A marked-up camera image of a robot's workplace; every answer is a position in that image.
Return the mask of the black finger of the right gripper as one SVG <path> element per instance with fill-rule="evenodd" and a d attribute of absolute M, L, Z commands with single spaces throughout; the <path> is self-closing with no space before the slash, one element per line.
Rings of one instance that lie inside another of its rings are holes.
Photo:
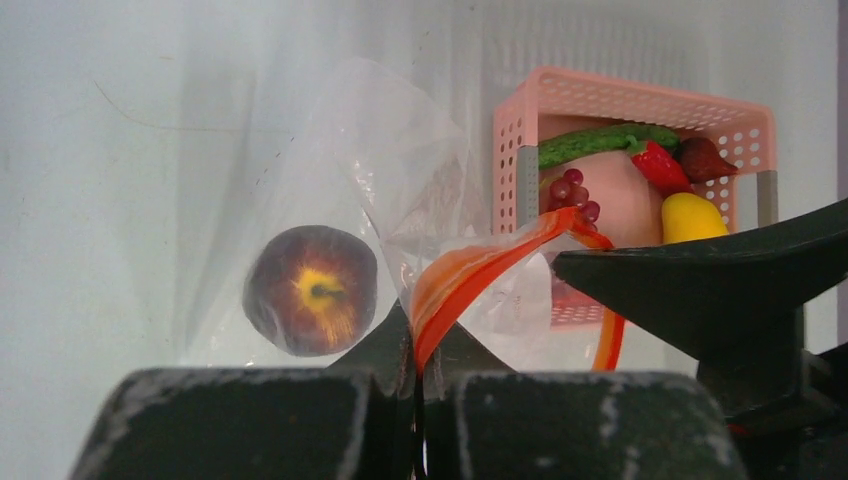
<path fill-rule="evenodd" d="M 555 275 L 698 363 L 726 420 L 750 435 L 847 408 L 847 377 L 810 354 L 805 304 L 847 276 L 847 204 L 661 247 L 573 251 Z"/>

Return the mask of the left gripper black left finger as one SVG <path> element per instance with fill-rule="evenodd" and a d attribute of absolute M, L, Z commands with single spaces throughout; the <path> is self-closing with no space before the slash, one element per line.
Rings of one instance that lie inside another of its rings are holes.
<path fill-rule="evenodd" d="M 407 479 L 414 368 L 407 318 L 325 368 L 150 368 L 112 391 L 74 479 Z"/>

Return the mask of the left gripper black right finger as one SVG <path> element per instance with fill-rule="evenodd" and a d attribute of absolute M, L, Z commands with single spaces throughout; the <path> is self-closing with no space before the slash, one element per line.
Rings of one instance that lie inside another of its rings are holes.
<path fill-rule="evenodd" d="M 743 479 L 723 414 L 671 372 L 518 373 L 461 326 L 422 382 L 431 479 Z"/>

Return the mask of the clear zip bag orange zipper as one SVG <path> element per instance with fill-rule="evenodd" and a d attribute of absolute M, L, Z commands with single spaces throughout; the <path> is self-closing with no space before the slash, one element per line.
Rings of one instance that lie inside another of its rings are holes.
<path fill-rule="evenodd" d="M 508 365 L 544 368 L 556 346 L 554 287 L 562 286 L 554 256 L 609 241 L 574 208 L 495 233 L 482 180 L 466 135 L 426 93 L 374 61 L 343 62 L 291 151 L 262 179 L 251 212 L 230 223 L 224 264 L 193 311 L 187 360 L 326 365 L 399 305 L 418 365 L 461 326 Z M 264 247 L 302 225 L 348 232 L 377 259 L 374 319 L 340 353 L 291 355 L 265 339 L 242 308 L 245 280 Z"/>

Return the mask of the pink plastic basket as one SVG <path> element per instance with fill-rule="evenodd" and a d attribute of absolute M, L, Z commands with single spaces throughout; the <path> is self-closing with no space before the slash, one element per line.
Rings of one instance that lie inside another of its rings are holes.
<path fill-rule="evenodd" d="M 491 153 L 492 225 L 512 232 L 540 213 L 541 141 L 583 129 L 624 123 L 667 127 L 680 137 L 710 139 L 738 174 L 696 184 L 730 232 L 737 232 L 736 181 L 774 180 L 775 122 L 768 107 L 558 67 L 539 67 L 495 109 Z M 600 327 L 603 307 L 567 286 L 553 294 L 551 329 Z"/>

